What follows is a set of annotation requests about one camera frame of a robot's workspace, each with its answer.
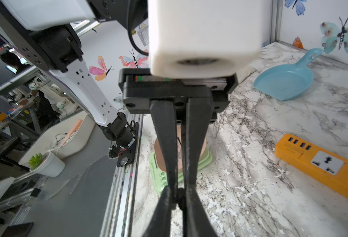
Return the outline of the green electronic scale pink tray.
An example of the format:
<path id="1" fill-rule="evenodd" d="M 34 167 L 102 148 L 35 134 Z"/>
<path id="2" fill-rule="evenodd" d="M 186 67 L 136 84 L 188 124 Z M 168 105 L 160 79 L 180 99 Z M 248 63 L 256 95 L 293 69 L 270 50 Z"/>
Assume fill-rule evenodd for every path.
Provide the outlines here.
<path id="1" fill-rule="evenodd" d="M 183 162 L 182 162 L 182 138 L 181 138 L 181 126 L 177 126 L 177 146 L 178 146 L 178 182 L 183 181 Z M 207 148 L 207 140 L 204 139 L 201 155 L 198 161 L 197 170 L 200 171 L 208 166 L 213 160 L 213 155 Z M 149 168 L 151 171 L 151 177 L 153 182 L 153 188 L 156 193 L 161 193 L 163 189 L 168 185 L 167 182 L 167 170 L 165 161 L 163 158 L 162 150 L 159 145 L 158 139 L 154 143 L 154 152 L 149 156 Z"/>

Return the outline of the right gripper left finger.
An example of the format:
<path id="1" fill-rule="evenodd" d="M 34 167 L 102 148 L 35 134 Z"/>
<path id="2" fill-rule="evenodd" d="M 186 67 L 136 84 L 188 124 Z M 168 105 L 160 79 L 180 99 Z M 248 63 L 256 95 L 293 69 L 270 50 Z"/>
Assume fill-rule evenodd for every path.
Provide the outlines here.
<path id="1" fill-rule="evenodd" d="M 166 186 L 159 198 L 153 216 L 143 237 L 169 237 L 172 211 L 176 209 L 177 199 L 173 197 L 170 187 Z"/>

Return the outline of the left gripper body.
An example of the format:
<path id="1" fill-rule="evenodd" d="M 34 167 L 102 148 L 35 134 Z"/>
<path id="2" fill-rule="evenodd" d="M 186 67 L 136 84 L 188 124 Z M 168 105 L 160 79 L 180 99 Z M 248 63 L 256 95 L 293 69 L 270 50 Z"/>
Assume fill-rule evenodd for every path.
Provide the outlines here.
<path id="1" fill-rule="evenodd" d="M 210 123 L 213 124 L 217 114 L 229 105 L 228 95 L 237 86 L 236 74 L 209 79 L 169 79 L 151 75 L 148 68 L 123 68 L 119 74 L 123 104 L 131 114 L 149 114 L 152 100 L 166 100 L 173 102 L 178 121 L 185 118 L 189 99 L 211 97 L 214 107 Z"/>

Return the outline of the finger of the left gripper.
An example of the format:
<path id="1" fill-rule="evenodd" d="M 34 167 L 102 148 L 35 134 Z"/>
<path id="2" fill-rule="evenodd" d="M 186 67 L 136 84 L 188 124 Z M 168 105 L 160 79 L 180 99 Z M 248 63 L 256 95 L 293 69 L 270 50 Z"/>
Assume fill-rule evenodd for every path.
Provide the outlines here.
<path id="1" fill-rule="evenodd" d="M 185 193 L 195 189 L 197 168 L 207 129 L 213 114 L 210 97 L 190 98 L 181 127 Z"/>
<path id="2" fill-rule="evenodd" d="M 177 118 L 173 102 L 152 100 L 150 113 L 165 161 L 168 187 L 175 196 L 178 189 Z"/>

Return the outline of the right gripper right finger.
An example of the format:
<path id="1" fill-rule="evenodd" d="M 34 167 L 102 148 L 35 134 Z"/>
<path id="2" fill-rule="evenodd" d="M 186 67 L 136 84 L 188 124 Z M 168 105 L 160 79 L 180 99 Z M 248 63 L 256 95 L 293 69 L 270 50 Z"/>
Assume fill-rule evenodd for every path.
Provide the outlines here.
<path id="1" fill-rule="evenodd" d="M 195 186 L 183 189 L 183 234 L 185 237 L 216 237 Z"/>

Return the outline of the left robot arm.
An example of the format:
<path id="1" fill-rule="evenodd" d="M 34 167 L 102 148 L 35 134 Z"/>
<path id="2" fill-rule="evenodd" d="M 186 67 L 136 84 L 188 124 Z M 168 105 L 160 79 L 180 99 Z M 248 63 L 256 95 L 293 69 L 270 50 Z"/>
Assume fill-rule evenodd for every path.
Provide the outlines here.
<path id="1" fill-rule="evenodd" d="M 228 105 L 243 57 L 230 50 L 235 37 L 225 23 L 213 37 L 203 14 L 231 15 L 233 2 L 208 1 L 0 1 L 0 27 L 21 54 L 60 79 L 89 109 L 107 139 L 128 147 L 131 129 L 91 79 L 71 23 L 116 20 L 128 33 L 149 21 L 147 69 L 123 69 L 119 87 L 128 111 L 150 114 L 161 145 L 168 185 L 178 179 L 177 123 L 182 122 L 185 191 L 196 193 L 197 163 L 209 123 Z"/>

